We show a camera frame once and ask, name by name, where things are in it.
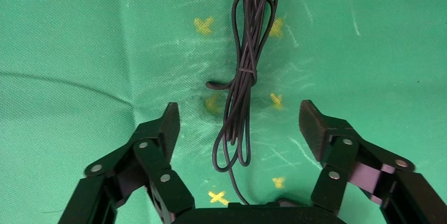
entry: yellow tape mark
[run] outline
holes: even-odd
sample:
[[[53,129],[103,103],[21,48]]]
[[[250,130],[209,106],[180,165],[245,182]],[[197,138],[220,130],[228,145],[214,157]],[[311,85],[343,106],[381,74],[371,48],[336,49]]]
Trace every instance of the yellow tape mark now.
[[[281,38],[283,36],[283,30],[281,30],[283,26],[284,26],[284,19],[282,17],[275,19],[273,25],[271,26],[271,30],[268,36]]]
[[[222,203],[224,206],[227,206],[228,203],[230,202],[230,201],[224,199],[224,195],[225,195],[225,192],[224,192],[224,191],[221,191],[221,192],[218,193],[218,194],[214,194],[214,193],[212,193],[212,192],[210,191],[210,192],[208,192],[208,195],[211,197],[211,200],[210,200],[211,203],[216,203],[216,202],[219,201],[219,202]]]
[[[278,109],[278,110],[282,110],[283,109],[283,96],[277,95],[275,96],[274,93],[270,94],[271,100],[273,101],[273,106]]]
[[[277,189],[284,189],[285,188],[284,185],[283,185],[284,181],[286,181],[285,177],[273,178],[272,180],[273,180],[273,183],[275,183],[275,187]]]
[[[216,101],[219,97],[219,94],[214,94],[213,96],[205,99],[205,109],[207,109],[208,112],[213,114],[219,113],[219,108],[216,105]]]
[[[210,25],[214,22],[213,17],[209,17],[206,20],[201,20],[200,18],[194,19],[194,25],[196,26],[196,31],[203,35],[210,35],[211,29]]]

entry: black cable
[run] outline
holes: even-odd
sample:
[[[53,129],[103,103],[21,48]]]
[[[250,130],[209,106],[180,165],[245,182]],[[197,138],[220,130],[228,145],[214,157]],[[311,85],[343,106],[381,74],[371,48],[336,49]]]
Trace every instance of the black cable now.
[[[236,9],[240,0],[234,0],[231,20],[233,33],[236,42],[237,70],[233,80],[229,83],[221,84],[217,82],[207,82],[207,87],[213,90],[228,90],[227,102],[223,113],[223,127],[217,135],[216,141],[212,148],[212,164],[219,172],[228,171],[231,183],[238,197],[243,203],[249,204],[241,195],[233,174],[232,167],[239,159],[242,166],[246,167],[250,164],[250,95],[251,87],[257,82],[256,66],[259,56],[267,41],[268,34],[275,20],[275,12],[278,0],[242,0],[244,6],[244,33],[242,36],[242,45],[239,41],[239,33],[236,21]],[[264,22],[264,11],[267,3],[270,6],[270,18],[267,28],[262,35]],[[246,145],[246,159],[244,160],[242,153],[242,142]],[[217,164],[217,151],[222,141],[223,154],[227,165],[221,168]],[[237,150],[230,159],[228,153],[228,141],[231,145],[237,143]]]

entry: green cloth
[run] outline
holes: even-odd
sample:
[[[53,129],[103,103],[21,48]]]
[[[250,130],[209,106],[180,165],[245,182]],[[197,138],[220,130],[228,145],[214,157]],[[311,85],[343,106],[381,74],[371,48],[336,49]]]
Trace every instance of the green cloth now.
[[[168,102],[181,116],[172,166],[196,206],[225,207],[210,192],[239,202],[211,164],[226,94],[205,87],[235,73],[232,1],[0,0],[0,222],[57,223],[84,168]],[[309,201],[319,168],[303,99],[413,161],[446,201],[446,16],[446,0],[279,0],[252,90],[252,163],[235,167],[248,201]],[[385,222],[351,184],[339,216]],[[143,189],[117,223],[159,223]]]

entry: metal rivet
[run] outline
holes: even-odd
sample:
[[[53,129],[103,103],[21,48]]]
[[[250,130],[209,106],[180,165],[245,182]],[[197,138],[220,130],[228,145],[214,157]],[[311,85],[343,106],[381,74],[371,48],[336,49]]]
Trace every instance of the metal rivet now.
[[[100,171],[101,169],[102,169],[102,165],[97,164],[97,165],[93,166],[93,167],[90,169],[90,171],[92,171],[92,172],[97,172],[97,171]]]
[[[332,179],[339,179],[339,178],[340,178],[340,175],[339,175],[337,172],[335,172],[335,171],[331,171],[331,172],[329,172],[329,176],[330,176]]]
[[[344,139],[343,143],[345,143],[347,145],[352,145],[352,141],[350,139]]]
[[[396,164],[402,167],[408,167],[408,163],[403,160],[396,160]]]
[[[171,176],[169,174],[164,174],[160,177],[160,181],[162,182],[167,182],[169,181],[169,179],[171,179]]]

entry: yellow x mark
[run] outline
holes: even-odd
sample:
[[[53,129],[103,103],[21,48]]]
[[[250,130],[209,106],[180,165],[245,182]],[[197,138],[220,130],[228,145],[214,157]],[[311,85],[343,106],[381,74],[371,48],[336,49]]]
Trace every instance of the yellow x mark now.
[[[273,178],[273,183],[275,183],[275,187],[277,189],[284,189],[284,181],[286,181],[285,177],[280,177],[280,178]]]
[[[213,17],[209,17],[206,20],[201,20],[200,18],[194,19],[194,25],[196,26],[197,32],[203,35],[210,35],[211,29],[210,25],[214,22]]]
[[[223,205],[227,206],[228,203],[230,202],[230,201],[224,199],[224,195],[225,195],[225,192],[224,192],[224,191],[221,191],[219,194],[214,194],[214,193],[212,193],[212,192],[210,191],[210,192],[208,193],[208,195],[210,195],[210,197],[212,197],[211,200],[210,200],[211,203],[215,203],[215,202],[219,201],[219,202],[222,203]]]

